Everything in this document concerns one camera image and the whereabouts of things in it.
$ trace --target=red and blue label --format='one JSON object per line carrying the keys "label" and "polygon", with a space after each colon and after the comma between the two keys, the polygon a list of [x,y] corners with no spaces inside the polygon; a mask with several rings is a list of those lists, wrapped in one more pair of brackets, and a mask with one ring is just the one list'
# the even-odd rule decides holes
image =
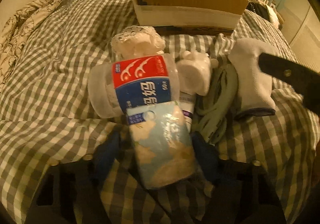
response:
{"label": "red and blue label", "polygon": [[122,111],[171,100],[170,80],[162,56],[146,56],[116,62],[113,84]]}

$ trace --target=blue floral tissue package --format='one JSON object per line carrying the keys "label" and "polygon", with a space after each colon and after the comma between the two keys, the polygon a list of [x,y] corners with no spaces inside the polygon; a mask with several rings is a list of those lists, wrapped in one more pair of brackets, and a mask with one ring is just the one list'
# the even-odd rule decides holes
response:
{"label": "blue floral tissue package", "polygon": [[192,142],[178,102],[130,108],[127,119],[145,188],[163,187],[195,172]]}

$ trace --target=green cable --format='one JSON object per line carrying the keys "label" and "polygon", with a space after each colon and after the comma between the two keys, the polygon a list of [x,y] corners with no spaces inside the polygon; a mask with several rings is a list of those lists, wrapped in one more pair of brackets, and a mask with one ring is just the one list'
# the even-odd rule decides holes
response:
{"label": "green cable", "polygon": [[232,64],[223,65],[212,74],[209,92],[197,99],[192,131],[216,144],[227,129],[226,114],[238,91],[238,75]]}

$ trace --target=checkered bedsheet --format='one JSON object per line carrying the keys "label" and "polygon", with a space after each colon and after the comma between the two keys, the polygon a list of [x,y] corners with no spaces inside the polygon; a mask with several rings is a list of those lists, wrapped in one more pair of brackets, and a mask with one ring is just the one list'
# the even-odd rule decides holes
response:
{"label": "checkered bedsheet", "polygon": [[[69,0],[28,39],[0,94],[0,198],[18,224],[24,223],[49,159],[79,160],[114,127],[122,130],[124,142],[101,193],[112,223],[170,223],[181,216],[192,223],[204,215],[212,185],[199,174],[156,191],[143,189],[127,128],[100,119],[88,99],[90,68],[109,62],[112,36],[137,24],[132,0]],[[196,49],[222,64],[235,39],[244,37],[270,43],[280,56],[296,61],[282,34],[250,11],[228,38],[163,39],[165,52],[176,57],[180,50]],[[291,223],[308,197],[319,126],[289,85],[273,79],[273,86],[276,115],[230,122],[218,149],[237,161],[263,163]]]}

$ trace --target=cardboard box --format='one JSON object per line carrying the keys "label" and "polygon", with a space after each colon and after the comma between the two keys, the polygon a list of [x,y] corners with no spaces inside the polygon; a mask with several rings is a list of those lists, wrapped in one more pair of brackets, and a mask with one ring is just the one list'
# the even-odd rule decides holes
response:
{"label": "cardboard box", "polygon": [[169,34],[215,35],[233,32],[248,1],[133,0],[133,4],[141,26]]}

